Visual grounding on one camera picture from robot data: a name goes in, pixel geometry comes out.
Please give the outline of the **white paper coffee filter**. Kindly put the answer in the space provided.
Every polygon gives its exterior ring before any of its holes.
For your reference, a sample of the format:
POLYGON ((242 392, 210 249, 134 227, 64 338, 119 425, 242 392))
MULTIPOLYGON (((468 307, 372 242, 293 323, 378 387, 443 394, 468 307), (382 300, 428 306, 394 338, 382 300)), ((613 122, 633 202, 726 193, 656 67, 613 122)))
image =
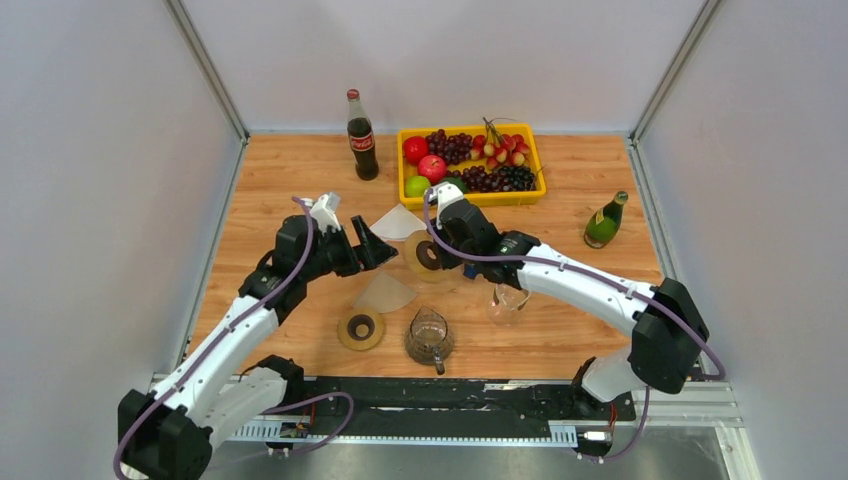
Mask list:
POLYGON ((403 242, 412 234, 425 231, 425 223, 402 204, 384 214, 370 226, 371 231, 385 241, 403 242))

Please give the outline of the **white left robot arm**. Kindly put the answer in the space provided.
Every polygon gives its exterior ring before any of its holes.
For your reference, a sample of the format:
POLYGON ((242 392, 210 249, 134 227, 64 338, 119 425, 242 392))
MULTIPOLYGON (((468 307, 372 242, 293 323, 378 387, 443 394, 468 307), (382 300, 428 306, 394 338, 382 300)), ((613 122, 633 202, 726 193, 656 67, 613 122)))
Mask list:
POLYGON ((298 380, 257 367, 230 387, 248 354, 306 298, 309 282, 375 270, 397 250, 355 216, 358 244, 343 227, 310 215, 286 218, 274 247, 245 278, 224 318, 171 374, 150 392, 129 391, 118 406, 117 478, 129 466, 150 479, 198 479, 215 450, 260 413, 297 412, 306 399, 298 380))

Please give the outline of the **green champagne bottle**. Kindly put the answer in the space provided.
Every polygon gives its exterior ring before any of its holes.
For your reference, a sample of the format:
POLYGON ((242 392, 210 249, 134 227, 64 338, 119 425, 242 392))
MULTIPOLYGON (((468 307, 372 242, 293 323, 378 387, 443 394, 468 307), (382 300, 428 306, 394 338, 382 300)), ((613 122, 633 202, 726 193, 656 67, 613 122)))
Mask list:
POLYGON ((584 242, 589 247, 603 248, 615 238, 621 227, 624 206, 628 200, 626 191, 618 191, 610 202, 589 218, 583 235, 584 242))

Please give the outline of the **purple grape bunch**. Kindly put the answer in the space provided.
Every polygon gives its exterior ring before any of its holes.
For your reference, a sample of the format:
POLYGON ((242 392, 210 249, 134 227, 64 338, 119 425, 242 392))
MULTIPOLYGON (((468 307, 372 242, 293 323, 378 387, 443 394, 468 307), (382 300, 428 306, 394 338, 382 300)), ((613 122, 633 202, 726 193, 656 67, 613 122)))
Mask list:
POLYGON ((449 133, 438 129, 424 137, 428 152, 439 156, 448 165, 459 165, 471 159, 474 137, 466 132, 449 133))

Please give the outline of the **glass cola bottle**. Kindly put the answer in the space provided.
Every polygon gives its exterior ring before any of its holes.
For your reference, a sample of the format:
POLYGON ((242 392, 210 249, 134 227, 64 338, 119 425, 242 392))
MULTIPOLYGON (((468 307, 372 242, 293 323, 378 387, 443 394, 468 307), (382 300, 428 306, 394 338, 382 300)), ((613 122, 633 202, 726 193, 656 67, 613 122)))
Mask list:
POLYGON ((359 90, 349 89, 346 96, 347 135, 355 159, 355 171, 361 180, 370 181, 379 174, 373 127, 362 105, 359 90))

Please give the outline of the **pink red apple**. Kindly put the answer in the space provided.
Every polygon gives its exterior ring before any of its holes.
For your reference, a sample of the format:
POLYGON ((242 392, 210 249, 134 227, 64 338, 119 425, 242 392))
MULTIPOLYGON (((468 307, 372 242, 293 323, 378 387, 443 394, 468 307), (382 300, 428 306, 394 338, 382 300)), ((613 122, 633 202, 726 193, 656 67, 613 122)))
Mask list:
POLYGON ((426 155, 418 162, 417 172, 420 176, 425 177, 431 185, 436 185, 447 175, 447 164, 438 155, 426 155))

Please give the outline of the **yellow plastic fruit tray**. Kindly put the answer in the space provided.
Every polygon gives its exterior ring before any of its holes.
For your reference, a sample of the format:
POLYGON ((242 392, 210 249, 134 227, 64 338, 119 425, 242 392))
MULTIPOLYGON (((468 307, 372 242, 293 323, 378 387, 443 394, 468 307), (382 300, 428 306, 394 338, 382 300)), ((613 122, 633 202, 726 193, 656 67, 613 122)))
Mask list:
MULTIPOLYGON (((474 129, 475 125, 469 126, 452 126, 452 127, 433 127, 433 128, 413 128, 413 129, 402 129, 397 134, 397 155, 398 155, 398 194, 399 201, 405 207, 410 210, 419 209, 423 205, 423 196, 421 198, 408 198, 404 194, 404 183, 408 177, 419 175, 417 172, 417 166, 408 164, 402 153, 402 143, 405 139, 412 136, 422 136, 425 137, 429 135, 431 132, 436 131, 438 129, 445 129, 447 132, 459 133, 466 132, 469 133, 471 129, 474 129)), ((542 166, 539 162, 538 152, 536 149, 536 144, 534 140, 535 150, 536 150, 536 158, 531 163, 529 167, 532 172, 537 175, 537 189, 535 191, 529 192, 506 192, 506 193, 468 193, 465 194, 465 198, 479 206, 499 206, 499 205, 520 205, 520 204, 534 204, 540 198, 542 198, 547 193, 547 186, 545 183, 544 175, 541 173, 542 166)), ((447 164, 447 172, 453 170, 463 170, 466 168, 480 166, 481 165, 473 165, 471 162, 462 162, 459 165, 448 165, 447 164)))

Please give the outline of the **dark grape bunch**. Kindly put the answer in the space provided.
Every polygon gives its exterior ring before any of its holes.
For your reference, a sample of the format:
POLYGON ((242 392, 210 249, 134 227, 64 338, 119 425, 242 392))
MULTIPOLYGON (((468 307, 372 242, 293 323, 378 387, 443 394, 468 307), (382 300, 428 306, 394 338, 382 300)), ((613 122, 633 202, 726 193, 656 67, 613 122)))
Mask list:
POLYGON ((487 171, 480 166, 448 171, 461 178, 469 193, 529 192, 537 189, 537 175, 528 166, 501 166, 487 171))

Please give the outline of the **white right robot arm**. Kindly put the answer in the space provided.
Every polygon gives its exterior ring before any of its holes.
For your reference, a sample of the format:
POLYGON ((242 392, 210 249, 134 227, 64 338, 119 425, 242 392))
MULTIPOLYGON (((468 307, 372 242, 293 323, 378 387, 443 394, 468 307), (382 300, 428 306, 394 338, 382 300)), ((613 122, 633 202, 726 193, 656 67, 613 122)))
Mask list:
POLYGON ((677 394, 709 330, 687 287, 630 280, 576 261, 520 231, 500 232, 479 207, 451 188, 433 188, 427 204, 443 268, 463 263, 495 285, 542 294, 592 314, 630 339, 629 346, 587 362, 575 376, 571 403, 596 417, 619 395, 640 387, 677 394))

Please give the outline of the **clear glass server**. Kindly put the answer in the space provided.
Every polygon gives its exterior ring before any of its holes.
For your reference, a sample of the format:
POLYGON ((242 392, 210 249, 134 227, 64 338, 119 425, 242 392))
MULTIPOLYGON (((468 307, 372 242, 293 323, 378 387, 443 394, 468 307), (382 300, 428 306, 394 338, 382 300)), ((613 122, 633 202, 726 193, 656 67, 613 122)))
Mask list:
POLYGON ((509 285, 496 285, 486 307, 489 320, 497 326, 516 326, 523 321, 531 293, 509 285))

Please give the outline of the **red cherries bunch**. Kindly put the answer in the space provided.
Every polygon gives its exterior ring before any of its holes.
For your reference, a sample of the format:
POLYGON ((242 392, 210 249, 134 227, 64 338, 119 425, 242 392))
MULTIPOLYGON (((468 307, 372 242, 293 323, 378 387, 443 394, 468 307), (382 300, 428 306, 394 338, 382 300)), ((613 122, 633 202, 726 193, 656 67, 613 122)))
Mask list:
POLYGON ((481 165, 487 171, 504 166, 530 167, 536 158, 534 136, 529 124, 506 118, 482 119, 471 129, 465 161, 481 165))

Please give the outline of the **blue glass dripper cone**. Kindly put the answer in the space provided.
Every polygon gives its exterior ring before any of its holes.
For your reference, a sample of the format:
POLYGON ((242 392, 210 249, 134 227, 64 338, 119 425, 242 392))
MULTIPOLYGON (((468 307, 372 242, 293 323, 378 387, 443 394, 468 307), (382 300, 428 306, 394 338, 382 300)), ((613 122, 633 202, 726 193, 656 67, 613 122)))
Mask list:
POLYGON ((464 264, 463 265, 463 276, 468 278, 469 280, 475 280, 478 276, 481 275, 481 270, 474 264, 464 264))

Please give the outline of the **light green apple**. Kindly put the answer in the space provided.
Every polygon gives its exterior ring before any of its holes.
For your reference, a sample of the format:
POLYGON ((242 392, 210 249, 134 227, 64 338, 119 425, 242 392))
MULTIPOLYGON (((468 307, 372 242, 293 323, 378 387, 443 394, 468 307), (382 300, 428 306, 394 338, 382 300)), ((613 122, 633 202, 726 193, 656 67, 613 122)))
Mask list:
POLYGON ((408 177, 404 183, 404 194, 408 198, 421 198, 432 186, 430 180, 421 175, 408 177))

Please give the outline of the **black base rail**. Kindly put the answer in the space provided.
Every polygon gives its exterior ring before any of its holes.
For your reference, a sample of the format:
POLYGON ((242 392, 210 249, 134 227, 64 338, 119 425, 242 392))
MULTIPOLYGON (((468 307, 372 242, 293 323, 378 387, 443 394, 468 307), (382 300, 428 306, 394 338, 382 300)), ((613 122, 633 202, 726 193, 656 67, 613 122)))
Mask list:
POLYGON ((582 448, 612 443, 616 426, 638 419, 633 396, 593 404, 568 381, 453 378, 309 377, 314 405, 259 416, 235 441, 306 446, 518 446, 582 448))

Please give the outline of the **dark green lime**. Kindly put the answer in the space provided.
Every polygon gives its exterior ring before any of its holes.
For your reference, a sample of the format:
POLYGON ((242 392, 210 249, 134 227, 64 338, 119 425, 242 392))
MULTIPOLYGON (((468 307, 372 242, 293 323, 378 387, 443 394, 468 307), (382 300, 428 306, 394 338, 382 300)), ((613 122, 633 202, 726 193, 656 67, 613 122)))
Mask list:
POLYGON ((458 178, 458 177, 447 176, 441 181, 441 184, 451 184, 451 185, 457 187, 463 194, 469 193, 469 189, 468 189, 467 185, 465 184, 465 182, 461 178, 458 178))

